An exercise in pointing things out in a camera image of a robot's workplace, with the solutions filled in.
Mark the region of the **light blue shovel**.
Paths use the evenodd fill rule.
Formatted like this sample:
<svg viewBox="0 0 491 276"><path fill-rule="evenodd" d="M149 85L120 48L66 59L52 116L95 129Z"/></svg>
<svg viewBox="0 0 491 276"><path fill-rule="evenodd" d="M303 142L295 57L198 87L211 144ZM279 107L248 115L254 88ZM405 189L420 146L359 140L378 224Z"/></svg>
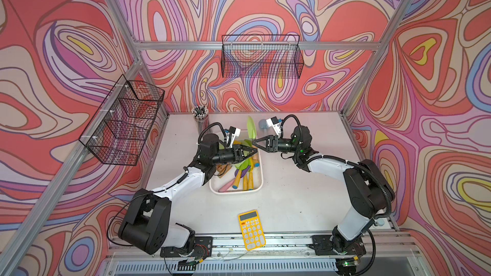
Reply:
<svg viewBox="0 0 491 276"><path fill-rule="evenodd" d="M268 120L265 120L265 119L261 119L259 122L258 122L258 128L263 132L263 133L267 133L268 130L270 129L270 124L268 122Z"/></svg>

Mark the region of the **green shovel wooden handle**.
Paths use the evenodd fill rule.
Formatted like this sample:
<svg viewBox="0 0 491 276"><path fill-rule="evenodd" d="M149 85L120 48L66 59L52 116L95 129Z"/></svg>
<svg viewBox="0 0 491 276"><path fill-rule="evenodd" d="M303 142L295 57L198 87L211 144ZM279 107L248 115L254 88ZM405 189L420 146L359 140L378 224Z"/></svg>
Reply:
<svg viewBox="0 0 491 276"><path fill-rule="evenodd" d="M251 116L248 116L246 125L248 129L248 138L251 141L251 145L252 145L252 140L256 139L257 132L256 132L256 126L254 120Z"/></svg>

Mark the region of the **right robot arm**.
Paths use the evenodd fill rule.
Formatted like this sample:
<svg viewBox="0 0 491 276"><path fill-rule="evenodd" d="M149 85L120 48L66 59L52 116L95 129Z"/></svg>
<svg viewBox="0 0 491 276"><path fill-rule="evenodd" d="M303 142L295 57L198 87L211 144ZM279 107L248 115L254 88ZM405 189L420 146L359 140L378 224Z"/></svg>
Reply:
<svg viewBox="0 0 491 276"><path fill-rule="evenodd" d="M345 182L351 208L330 238L332 251L345 254L379 219L391 215L395 192L373 161L356 163L323 155L311 147L311 141L308 127L297 126L290 138L267 135L252 143L267 153L291 153L294 164L303 171Z"/></svg>

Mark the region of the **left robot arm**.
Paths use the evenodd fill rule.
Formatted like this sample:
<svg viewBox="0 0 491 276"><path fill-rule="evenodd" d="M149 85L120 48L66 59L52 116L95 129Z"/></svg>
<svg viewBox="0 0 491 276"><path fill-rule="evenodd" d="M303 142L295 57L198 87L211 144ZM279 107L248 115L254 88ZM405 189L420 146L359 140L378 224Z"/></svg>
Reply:
<svg viewBox="0 0 491 276"><path fill-rule="evenodd" d="M220 144L218 135L204 135L193 160L183 167L180 176L153 190L138 190L126 207L119 239L149 255L162 248L184 256L192 254L196 248L195 231L171 222L173 203L208 183L217 166L240 164L258 153L256 148L244 144L233 143L223 149Z"/></svg>

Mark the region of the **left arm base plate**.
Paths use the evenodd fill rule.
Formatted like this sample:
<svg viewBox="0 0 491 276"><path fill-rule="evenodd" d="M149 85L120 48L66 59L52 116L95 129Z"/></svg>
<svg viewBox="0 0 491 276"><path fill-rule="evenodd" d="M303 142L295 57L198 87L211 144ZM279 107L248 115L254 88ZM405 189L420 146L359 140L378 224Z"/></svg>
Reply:
<svg viewBox="0 0 491 276"><path fill-rule="evenodd" d="M163 247L161 258L206 259L212 255L212 236L192 236L183 247Z"/></svg>

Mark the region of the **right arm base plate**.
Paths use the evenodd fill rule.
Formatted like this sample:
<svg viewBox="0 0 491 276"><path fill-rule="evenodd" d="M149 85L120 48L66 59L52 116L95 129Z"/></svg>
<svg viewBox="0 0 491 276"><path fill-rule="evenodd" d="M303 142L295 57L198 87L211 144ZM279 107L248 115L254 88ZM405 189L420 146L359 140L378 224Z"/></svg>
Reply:
<svg viewBox="0 0 491 276"><path fill-rule="evenodd" d="M366 248L362 237L347 241L342 236L313 235L312 243L308 247L314 250L317 256L364 256Z"/></svg>

